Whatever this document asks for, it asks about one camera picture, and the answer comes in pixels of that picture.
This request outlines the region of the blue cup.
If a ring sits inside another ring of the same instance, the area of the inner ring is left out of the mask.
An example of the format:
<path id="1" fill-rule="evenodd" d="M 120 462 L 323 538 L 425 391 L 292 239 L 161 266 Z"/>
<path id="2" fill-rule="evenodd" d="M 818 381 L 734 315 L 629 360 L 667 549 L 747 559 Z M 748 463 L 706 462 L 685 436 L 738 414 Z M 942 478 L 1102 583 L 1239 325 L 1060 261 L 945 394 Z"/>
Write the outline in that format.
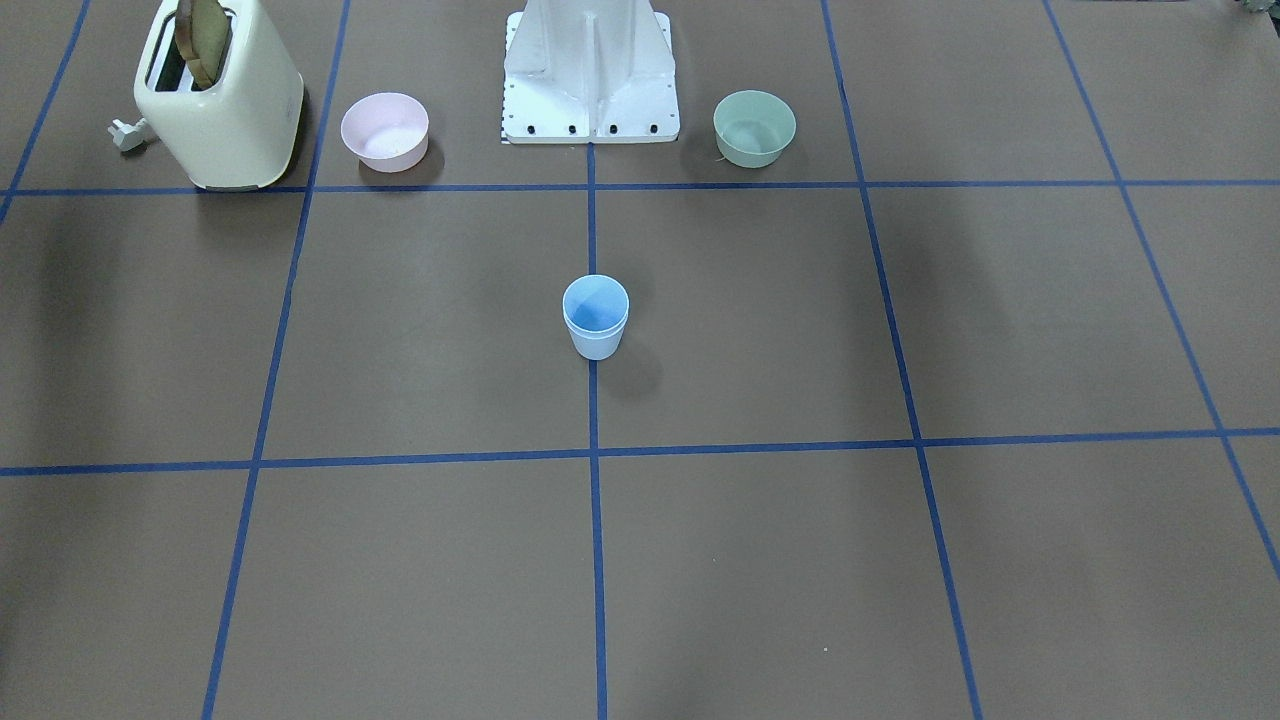
<path id="1" fill-rule="evenodd" d="M 604 337 L 625 328 L 630 314 L 627 290 L 613 277 L 582 275 L 564 290 L 561 309 L 572 334 Z"/>
<path id="2" fill-rule="evenodd" d="M 573 318 L 566 318 L 566 327 L 575 351 L 589 361 L 602 361 L 613 356 L 623 338 L 626 320 L 614 323 L 604 329 L 589 329 L 579 325 Z"/>

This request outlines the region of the green bowl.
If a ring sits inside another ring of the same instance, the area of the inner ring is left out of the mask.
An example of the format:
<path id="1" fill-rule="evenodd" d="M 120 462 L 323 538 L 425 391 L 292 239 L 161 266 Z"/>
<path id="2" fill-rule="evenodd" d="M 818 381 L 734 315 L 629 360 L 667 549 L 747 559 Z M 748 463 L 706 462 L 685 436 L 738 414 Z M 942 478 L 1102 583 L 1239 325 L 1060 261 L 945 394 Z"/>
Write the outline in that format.
<path id="1" fill-rule="evenodd" d="M 745 169 L 773 164 L 797 132 L 792 108 L 783 99 L 754 88 L 721 99 L 712 124 L 721 156 Z"/>

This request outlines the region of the pink bowl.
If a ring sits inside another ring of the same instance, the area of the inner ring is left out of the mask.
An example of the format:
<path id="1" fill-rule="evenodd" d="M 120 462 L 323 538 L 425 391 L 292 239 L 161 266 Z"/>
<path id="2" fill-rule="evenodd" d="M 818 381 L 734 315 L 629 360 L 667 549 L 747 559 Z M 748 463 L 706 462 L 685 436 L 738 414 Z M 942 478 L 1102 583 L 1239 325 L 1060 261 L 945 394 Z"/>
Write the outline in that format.
<path id="1" fill-rule="evenodd" d="M 407 94 L 371 94 L 352 104 L 340 119 L 340 138 L 367 168 L 408 170 L 429 150 L 430 115 Z"/>

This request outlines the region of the cream toaster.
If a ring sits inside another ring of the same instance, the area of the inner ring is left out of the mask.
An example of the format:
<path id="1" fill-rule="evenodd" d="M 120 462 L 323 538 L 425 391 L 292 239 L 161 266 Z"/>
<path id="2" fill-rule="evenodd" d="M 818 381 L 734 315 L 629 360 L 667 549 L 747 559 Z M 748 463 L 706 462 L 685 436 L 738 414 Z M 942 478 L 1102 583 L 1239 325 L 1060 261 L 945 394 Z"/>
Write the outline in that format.
<path id="1" fill-rule="evenodd" d="M 219 78 L 198 87 L 180 55 L 180 4 L 155 13 L 134 73 L 134 102 L 201 190 L 260 190 L 291 167 L 305 82 L 261 1 L 221 1 L 228 37 Z"/>

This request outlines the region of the bread slice in toaster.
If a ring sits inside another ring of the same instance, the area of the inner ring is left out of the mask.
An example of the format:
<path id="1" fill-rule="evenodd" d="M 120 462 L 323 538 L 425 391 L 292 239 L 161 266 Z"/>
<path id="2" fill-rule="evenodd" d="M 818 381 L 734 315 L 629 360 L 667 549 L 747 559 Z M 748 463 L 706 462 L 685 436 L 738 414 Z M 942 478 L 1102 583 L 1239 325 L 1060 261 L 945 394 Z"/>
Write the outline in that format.
<path id="1" fill-rule="evenodd" d="M 230 42 L 230 17 L 214 0 L 182 0 L 175 8 L 174 42 L 195 87 L 211 88 L 221 74 Z"/>

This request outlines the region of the white toaster plug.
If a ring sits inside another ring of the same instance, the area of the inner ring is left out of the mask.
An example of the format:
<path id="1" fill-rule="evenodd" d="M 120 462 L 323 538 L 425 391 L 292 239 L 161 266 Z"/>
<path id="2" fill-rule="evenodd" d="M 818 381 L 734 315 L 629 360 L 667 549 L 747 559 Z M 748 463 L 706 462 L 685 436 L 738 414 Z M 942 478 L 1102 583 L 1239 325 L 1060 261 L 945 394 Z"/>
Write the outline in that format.
<path id="1" fill-rule="evenodd" d="M 133 152 L 155 138 L 154 128 L 146 118 L 140 118 L 133 123 L 114 119 L 108 127 L 111 143 L 119 152 Z"/>

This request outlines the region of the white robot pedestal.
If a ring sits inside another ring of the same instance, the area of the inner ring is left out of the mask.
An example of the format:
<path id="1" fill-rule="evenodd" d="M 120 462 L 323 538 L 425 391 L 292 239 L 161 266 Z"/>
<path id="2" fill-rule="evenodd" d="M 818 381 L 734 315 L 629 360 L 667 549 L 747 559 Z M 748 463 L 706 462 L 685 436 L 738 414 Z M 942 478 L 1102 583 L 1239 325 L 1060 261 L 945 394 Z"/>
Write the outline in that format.
<path id="1" fill-rule="evenodd" d="M 671 18 L 649 1 L 527 1 L 506 18 L 500 138 L 668 143 L 681 135 Z"/>

